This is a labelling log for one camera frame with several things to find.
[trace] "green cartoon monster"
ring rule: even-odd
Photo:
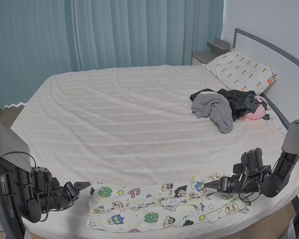
[[[148,213],[144,216],[147,223],[156,223],[158,221],[158,213]]]
[[[101,197],[110,197],[112,193],[112,190],[109,187],[102,187],[99,190],[99,195]]]

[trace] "white label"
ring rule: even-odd
[[[228,183],[228,178],[225,177],[223,191],[227,190],[227,183]]]
[[[70,187],[69,184],[67,184],[67,188],[69,189],[71,195],[75,197],[75,193],[74,193],[73,189]]]

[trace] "bed sheet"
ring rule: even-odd
[[[28,143],[38,165],[63,185],[67,181],[111,184],[183,182],[193,174],[232,173],[241,154],[260,147],[274,165],[284,135],[274,122],[241,118],[229,134],[210,118],[191,113],[189,96],[224,85],[202,66],[111,68],[48,78],[24,107],[12,129]],[[144,233],[108,233],[86,228],[90,189],[75,205],[51,213],[30,230],[49,239],[220,238],[287,205],[299,191],[299,162],[275,198],[252,203],[251,213],[186,227]]]

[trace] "nightstand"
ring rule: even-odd
[[[193,51],[192,65],[206,65],[214,58],[229,51],[229,43],[217,37],[214,37],[213,42],[207,42],[207,45],[211,52]]]

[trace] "pillow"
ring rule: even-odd
[[[230,90],[253,90],[257,95],[277,80],[271,66],[231,50],[210,61],[205,68]]]

